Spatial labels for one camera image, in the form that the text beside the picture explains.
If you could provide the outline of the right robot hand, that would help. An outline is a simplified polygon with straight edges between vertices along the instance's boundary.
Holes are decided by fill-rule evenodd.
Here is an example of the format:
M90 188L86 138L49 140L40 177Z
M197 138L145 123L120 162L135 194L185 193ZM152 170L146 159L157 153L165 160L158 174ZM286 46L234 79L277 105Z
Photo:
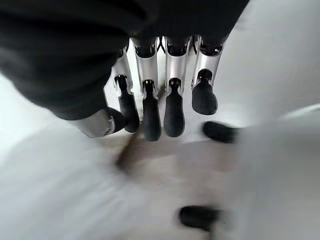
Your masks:
M148 141L185 129L192 108L213 115L214 80L246 0L3 0L0 71L29 101L90 138L144 126Z

